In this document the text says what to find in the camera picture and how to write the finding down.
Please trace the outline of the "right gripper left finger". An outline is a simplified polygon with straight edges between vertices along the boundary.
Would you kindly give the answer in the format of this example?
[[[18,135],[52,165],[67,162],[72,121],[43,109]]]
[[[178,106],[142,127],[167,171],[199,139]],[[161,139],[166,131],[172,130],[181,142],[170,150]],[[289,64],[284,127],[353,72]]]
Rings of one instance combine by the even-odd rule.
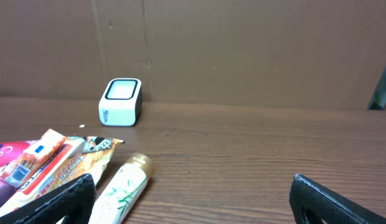
[[[87,224],[96,198],[91,174],[83,174],[71,182],[0,217],[0,224]]]

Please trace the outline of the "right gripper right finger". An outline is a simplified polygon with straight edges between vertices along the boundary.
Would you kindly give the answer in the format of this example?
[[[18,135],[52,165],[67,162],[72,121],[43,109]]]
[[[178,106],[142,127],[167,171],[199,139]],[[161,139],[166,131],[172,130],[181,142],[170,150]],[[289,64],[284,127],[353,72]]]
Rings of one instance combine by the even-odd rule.
[[[302,174],[293,177],[289,204],[296,223],[386,223],[385,217]]]

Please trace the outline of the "white cosmetic tube gold cap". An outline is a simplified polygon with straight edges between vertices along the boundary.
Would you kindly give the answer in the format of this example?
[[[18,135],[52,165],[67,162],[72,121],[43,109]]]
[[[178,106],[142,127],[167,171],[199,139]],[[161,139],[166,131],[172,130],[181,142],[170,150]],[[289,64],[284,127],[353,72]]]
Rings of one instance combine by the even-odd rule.
[[[154,173],[153,161],[135,152],[117,171],[97,198],[89,224],[120,224]]]

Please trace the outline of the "yellow snack bag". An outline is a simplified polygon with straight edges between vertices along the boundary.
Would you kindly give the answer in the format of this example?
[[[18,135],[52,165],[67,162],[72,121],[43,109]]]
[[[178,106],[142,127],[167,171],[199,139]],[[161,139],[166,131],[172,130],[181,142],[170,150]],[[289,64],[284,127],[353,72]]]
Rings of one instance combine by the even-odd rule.
[[[83,174],[91,174],[94,183],[97,184],[113,151],[123,143],[124,140],[96,136],[67,138],[52,157],[0,207],[0,217]]]

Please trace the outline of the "orange small snack packet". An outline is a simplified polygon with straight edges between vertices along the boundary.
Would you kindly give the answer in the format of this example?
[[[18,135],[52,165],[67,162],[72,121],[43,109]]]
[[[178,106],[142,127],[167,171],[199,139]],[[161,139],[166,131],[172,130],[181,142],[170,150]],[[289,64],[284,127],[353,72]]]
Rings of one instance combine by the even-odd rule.
[[[65,140],[64,135],[48,129],[38,141],[23,150],[22,154],[5,168],[2,178],[8,184],[19,188],[44,165]]]

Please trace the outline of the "red purple Carefree pack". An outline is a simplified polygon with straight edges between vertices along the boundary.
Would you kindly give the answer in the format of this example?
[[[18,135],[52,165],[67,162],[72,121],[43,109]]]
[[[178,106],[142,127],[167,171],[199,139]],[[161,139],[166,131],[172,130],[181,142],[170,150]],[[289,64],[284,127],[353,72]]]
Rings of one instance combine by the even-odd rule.
[[[15,194],[16,188],[5,182],[2,174],[5,168],[17,159],[36,140],[0,142],[0,208]]]

